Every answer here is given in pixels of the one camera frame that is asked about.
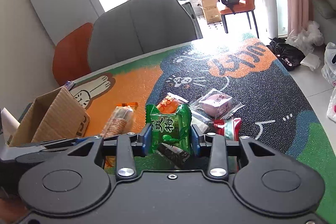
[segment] white wall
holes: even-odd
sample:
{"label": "white wall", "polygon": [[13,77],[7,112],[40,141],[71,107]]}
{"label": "white wall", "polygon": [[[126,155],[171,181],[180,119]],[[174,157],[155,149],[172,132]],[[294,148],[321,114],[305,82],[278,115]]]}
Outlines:
{"label": "white wall", "polygon": [[19,118],[29,102],[56,89],[53,56],[30,0],[0,0],[0,108]]}

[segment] table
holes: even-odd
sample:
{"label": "table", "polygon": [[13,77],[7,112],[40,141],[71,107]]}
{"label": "table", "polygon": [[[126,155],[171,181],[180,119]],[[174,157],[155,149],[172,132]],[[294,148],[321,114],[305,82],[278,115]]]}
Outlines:
{"label": "table", "polygon": [[[184,43],[109,66],[76,80],[70,91],[86,108],[85,136],[101,132],[116,104],[138,102],[134,132],[145,125],[145,105],[167,92],[193,101],[216,88],[245,106],[240,135],[248,135],[317,170],[325,180],[318,213],[336,223],[336,157],[305,96],[258,39]],[[136,159],[140,169],[170,169],[157,154]]]}

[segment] green snack package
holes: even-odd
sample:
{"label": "green snack package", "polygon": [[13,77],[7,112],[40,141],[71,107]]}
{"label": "green snack package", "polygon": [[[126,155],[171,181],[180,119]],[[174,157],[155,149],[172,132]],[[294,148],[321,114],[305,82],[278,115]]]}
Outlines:
{"label": "green snack package", "polygon": [[189,105],[179,105],[172,114],[161,113],[155,105],[146,105],[146,123],[152,124],[152,149],[160,143],[181,148],[190,153],[191,111]]}

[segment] gray sofa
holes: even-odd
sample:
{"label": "gray sofa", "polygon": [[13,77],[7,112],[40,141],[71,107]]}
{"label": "gray sofa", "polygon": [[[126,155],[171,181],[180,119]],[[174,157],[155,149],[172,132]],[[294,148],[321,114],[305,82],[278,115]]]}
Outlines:
{"label": "gray sofa", "polygon": [[336,42],[336,0],[312,0],[314,20],[319,23],[324,43]]}

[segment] orange chair seat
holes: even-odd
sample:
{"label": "orange chair seat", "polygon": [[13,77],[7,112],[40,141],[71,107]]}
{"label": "orange chair seat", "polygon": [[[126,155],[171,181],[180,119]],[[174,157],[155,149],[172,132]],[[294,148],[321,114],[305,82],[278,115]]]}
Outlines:
{"label": "orange chair seat", "polygon": [[[225,6],[222,2],[217,2],[217,9],[221,15],[232,14],[232,11],[229,7]],[[246,5],[245,0],[240,0],[239,4],[234,5],[235,13],[244,13],[255,9],[255,5]]]}

